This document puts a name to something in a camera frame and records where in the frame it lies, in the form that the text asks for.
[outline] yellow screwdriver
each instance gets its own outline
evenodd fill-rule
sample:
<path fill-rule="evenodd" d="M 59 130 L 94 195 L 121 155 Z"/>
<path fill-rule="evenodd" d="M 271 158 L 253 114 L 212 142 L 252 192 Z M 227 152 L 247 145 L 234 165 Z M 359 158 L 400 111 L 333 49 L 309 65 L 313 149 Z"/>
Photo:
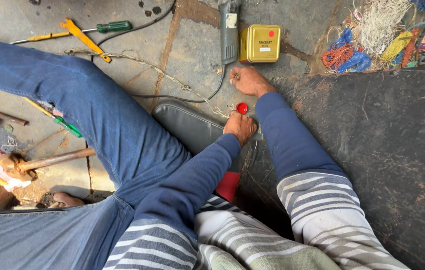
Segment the yellow screwdriver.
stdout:
<path fill-rule="evenodd" d="M 48 112 L 45 108 L 39 106 L 39 104 L 37 104 L 36 102 L 30 100 L 29 98 L 27 98 L 25 96 L 23 96 L 22 98 L 25 99 L 30 104 L 32 104 L 34 107 L 40 109 L 45 115 L 51 117 L 54 120 L 54 122 L 56 122 L 57 124 L 60 124 L 62 127 L 64 127 L 65 130 L 72 133 L 72 135 L 74 135 L 78 138 L 83 137 L 83 135 L 81 135 L 81 132 L 79 132 L 79 130 L 75 126 L 66 122 L 62 117 L 57 116 L 57 115 L 53 115 L 52 113 Z"/>
<path fill-rule="evenodd" d="M 86 32 L 98 31 L 99 33 L 107 33 L 109 31 L 125 31 L 125 30 L 131 30 L 131 29 L 132 29 L 132 24 L 130 21 L 113 21 L 108 24 L 98 24 L 96 25 L 96 28 L 82 30 L 82 32 L 86 33 Z M 55 38 L 66 37 L 70 35 L 71 35 L 70 32 L 35 35 L 35 36 L 31 36 L 28 39 L 11 42 L 10 44 L 20 44 L 20 43 L 26 43 L 30 41 L 55 39 Z"/>

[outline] power cord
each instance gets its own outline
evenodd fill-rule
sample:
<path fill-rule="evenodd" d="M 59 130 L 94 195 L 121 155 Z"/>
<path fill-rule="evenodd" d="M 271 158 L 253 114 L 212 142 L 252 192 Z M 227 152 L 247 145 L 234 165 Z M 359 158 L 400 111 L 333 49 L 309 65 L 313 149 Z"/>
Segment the power cord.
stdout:
<path fill-rule="evenodd" d="M 132 29 L 129 29 L 129 30 L 125 30 L 125 31 L 122 31 L 122 32 L 111 34 L 111 35 L 103 38 L 102 40 L 99 40 L 99 42 L 96 43 L 96 45 L 99 46 L 99 45 L 103 44 L 105 41 L 108 41 L 108 40 L 113 39 L 115 37 L 119 37 L 120 35 L 124 35 L 126 33 L 132 32 L 132 31 L 136 31 L 136 30 L 139 30 L 139 29 L 146 28 L 146 27 L 148 27 L 150 25 L 155 24 L 158 21 L 161 21 L 173 9 L 175 3 L 176 3 L 176 0 L 173 0 L 172 3 L 171 3 L 171 5 L 168 7 L 168 9 L 161 16 L 155 18 L 154 20 L 152 20 L 150 22 L 147 22 L 147 23 L 145 23 L 143 25 L 139 25 L 137 27 L 133 27 Z M 94 55 L 91 55 L 89 57 L 89 61 L 94 62 Z M 216 91 L 212 95 L 210 95 L 210 97 L 208 97 L 208 100 L 212 99 L 217 94 L 217 92 L 219 92 L 219 89 L 221 88 L 221 85 L 223 84 L 223 79 L 224 79 L 225 74 L 226 74 L 226 65 L 223 65 L 222 66 L 222 73 L 221 73 L 221 81 L 219 81 L 219 85 L 217 86 Z M 185 102 L 192 102 L 192 103 L 203 103 L 203 102 L 206 102 L 204 100 L 192 100 L 192 99 L 182 98 L 182 97 L 173 96 L 173 95 L 137 95 L 137 94 L 131 94 L 131 96 L 142 98 L 142 99 L 171 98 L 171 99 L 175 99 L 175 100 L 180 100 L 180 101 L 185 101 Z"/>

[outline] concrete floor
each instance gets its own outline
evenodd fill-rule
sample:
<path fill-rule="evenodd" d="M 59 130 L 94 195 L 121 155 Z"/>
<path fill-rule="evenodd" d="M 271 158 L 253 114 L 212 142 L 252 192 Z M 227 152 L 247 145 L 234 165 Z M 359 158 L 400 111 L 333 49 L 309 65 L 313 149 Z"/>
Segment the concrete floor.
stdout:
<path fill-rule="evenodd" d="M 93 28 L 97 23 L 129 20 L 134 26 L 151 21 L 158 15 L 146 17 L 145 10 L 159 6 L 163 11 L 168 0 L 42 0 L 34 5 L 29 0 L 0 0 L 0 41 L 12 42 L 30 36 L 62 32 L 59 23 L 65 17 L 74 20 L 82 29 Z M 243 0 L 240 28 L 250 24 L 277 24 L 282 27 L 281 56 L 277 63 L 257 64 L 255 67 L 269 79 L 325 71 L 319 59 L 328 46 L 326 35 L 331 26 L 339 25 L 349 14 L 345 7 L 352 1 L 341 0 Z M 188 84 L 204 96 L 217 87 L 220 76 L 219 12 L 216 0 L 177 0 L 174 14 L 168 14 L 153 26 L 122 35 L 101 45 L 105 52 L 123 52 L 142 58 L 160 67 L 167 74 Z M 329 40 L 335 39 L 330 34 Z M 90 33 L 98 41 L 103 34 Z M 73 36 L 60 39 L 29 42 L 19 46 L 61 53 L 70 48 L 84 48 Z M 169 94 L 194 99 L 191 93 L 179 89 L 148 67 L 128 59 L 114 58 L 110 64 L 99 58 L 96 65 L 130 93 Z M 229 65 L 227 71 L 234 67 Z M 144 109 L 151 111 L 157 99 L 137 99 Z M 223 111 L 232 104 L 246 102 L 254 113 L 255 98 L 242 95 L 227 81 L 212 103 Z M 213 117 L 206 104 L 193 104 Z M 17 152 L 27 160 L 39 159 L 86 147 L 83 138 L 66 134 L 58 125 L 32 107 L 22 98 L 0 91 L 0 111 L 29 121 L 27 126 L 11 124 L 8 132 L 0 125 L 0 148 Z M 14 141 L 7 145 L 8 139 Z M 108 174 L 95 156 L 57 164 L 39 170 L 39 179 L 33 184 L 43 189 L 65 191 L 78 198 L 91 196 L 100 200 L 114 190 Z"/>

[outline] navy blue sleeve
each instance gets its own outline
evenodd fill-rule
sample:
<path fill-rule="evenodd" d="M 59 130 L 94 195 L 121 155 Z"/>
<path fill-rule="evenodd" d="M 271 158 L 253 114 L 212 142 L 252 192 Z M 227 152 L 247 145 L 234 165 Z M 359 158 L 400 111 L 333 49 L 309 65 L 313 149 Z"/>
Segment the navy blue sleeve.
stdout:
<path fill-rule="evenodd" d="M 256 103 L 256 114 L 278 179 L 305 170 L 330 170 L 329 173 L 344 175 L 281 94 L 262 95 Z"/>
<path fill-rule="evenodd" d="M 223 134 L 144 197 L 134 220 L 158 219 L 197 240 L 194 215 L 240 151 L 239 141 L 231 134 Z"/>

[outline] blue jeans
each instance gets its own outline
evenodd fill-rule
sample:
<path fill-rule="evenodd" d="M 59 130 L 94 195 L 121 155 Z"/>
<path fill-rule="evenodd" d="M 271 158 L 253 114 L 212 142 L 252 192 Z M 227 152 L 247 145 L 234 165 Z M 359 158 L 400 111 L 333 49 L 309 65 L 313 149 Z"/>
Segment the blue jeans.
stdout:
<path fill-rule="evenodd" d="M 0 212 L 0 269 L 101 269 L 134 209 L 190 153 L 81 58 L 0 43 L 0 90 L 53 102 L 96 150 L 117 187 L 96 204 Z"/>

